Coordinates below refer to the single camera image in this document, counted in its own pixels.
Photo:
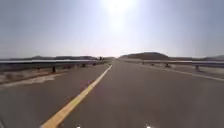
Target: guardrail post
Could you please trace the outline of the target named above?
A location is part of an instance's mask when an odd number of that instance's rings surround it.
[[[170,68],[170,65],[169,65],[169,64],[165,64],[165,67],[166,67],[166,68]]]
[[[81,67],[85,68],[86,67],[86,64],[82,64]]]
[[[52,73],[55,73],[56,72],[56,68],[55,66],[52,67]]]
[[[196,71],[199,71],[200,70],[198,65],[195,66],[195,70]]]

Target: yellow lane line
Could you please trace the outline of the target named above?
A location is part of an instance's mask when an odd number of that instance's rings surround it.
[[[87,96],[87,94],[100,82],[100,80],[106,75],[110,70],[112,65],[103,72],[92,84],[83,90],[77,97],[75,97],[71,102],[69,102],[65,107],[58,111],[54,116],[47,120],[41,128],[56,128],[71,111],[78,106],[78,104]]]

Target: highway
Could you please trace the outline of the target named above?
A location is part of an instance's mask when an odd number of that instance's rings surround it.
[[[57,116],[101,74],[74,109]],[[61,118],[53,121],[59,128],[223,128],[223,108],[224,79],[121,61],[0,88],[6,128],[43,127],[55,115]]]

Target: white lane marking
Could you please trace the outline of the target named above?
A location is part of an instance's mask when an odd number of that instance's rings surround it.
[[[12,83],[8,83],[8,84],[2,84],[2,86],[4,86],[4,87],[11,87],[11,86],[17,86],[17,85],[43,83],[45,81],[54,80],[55,77],[60,76],[60,75],[63,75],[63,74],[40,76],[40,77],[36,77],[36,78],[31,78],[31,79],[28,79],[28,80],[22,80],[22,81],[12,82]]]
[[[176,70],[171,70],[171,69],[156,68],[156,67],[151,67],[151,66],[146,66],[146,65],[142,65],[142,66],[147,67],[147,68],[159,69],[159,70],[163,70],[163,71],[176,72],[176,73],[195,76],[195,77],[200,77],[200,78],[212,79],[212,80],[217,80],[217,81],[224,81],[224,79],[222,79],[222,78],[217,78],[217,77],[212,77],[212,76],[199,75],[199,74],[183,72],[183,71],[176,71]]]

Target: road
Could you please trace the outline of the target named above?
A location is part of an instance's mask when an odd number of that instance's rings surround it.
[[[39,127],[109,66],[70,72],[53,81],[3,88],[7,128]],[[224,81],[115,61],[59,128],[223,128]]]

